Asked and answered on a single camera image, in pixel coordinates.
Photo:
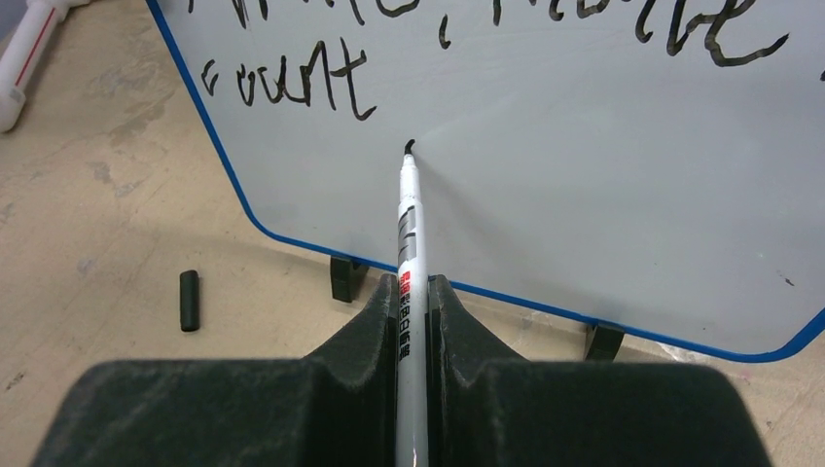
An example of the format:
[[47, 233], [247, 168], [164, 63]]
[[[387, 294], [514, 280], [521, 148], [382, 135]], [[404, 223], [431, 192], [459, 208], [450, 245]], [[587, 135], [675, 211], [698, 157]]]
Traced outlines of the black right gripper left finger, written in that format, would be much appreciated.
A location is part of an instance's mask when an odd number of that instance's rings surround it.
[[36, 466], [390, 466], [394, 317], [382, 276], [298, 359], [113, 360], [67, 392]]

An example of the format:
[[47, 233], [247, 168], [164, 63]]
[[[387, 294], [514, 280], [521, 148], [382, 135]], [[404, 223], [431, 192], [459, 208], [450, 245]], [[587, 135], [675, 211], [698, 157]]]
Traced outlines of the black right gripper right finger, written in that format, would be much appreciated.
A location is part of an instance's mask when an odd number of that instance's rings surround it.
[[738, 391], [678, 363], [531, 361], [429, 283], [430, 448], [441, 466], [768, 466]]

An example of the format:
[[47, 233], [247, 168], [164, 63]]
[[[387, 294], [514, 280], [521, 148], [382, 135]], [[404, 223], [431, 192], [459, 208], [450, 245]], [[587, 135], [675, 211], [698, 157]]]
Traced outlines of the white whiteboard marker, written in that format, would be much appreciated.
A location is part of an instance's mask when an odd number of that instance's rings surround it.
[[397, 282], [395, 462], [398, 466], [427, 466], [430, 460], [426, 358], [428, 276], [419, 174], [410, 149], [404, 154], [400, 170]]

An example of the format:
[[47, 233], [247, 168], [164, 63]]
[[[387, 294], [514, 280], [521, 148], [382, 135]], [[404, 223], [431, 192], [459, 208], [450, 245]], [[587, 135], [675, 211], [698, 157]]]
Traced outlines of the black marker cap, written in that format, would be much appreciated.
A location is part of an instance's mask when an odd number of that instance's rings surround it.
[[185, 333], [197, 331], [200, 327], [199, 275], [194, 269], [179, 275], [179, 324]]

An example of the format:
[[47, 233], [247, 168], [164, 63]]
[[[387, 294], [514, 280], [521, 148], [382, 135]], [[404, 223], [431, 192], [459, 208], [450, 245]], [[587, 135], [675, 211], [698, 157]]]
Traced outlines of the blue framed whiteboard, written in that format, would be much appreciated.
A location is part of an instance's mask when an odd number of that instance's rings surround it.
[[253, 225], [728, 360], [824, 331], [820, 1], [152, 1]]

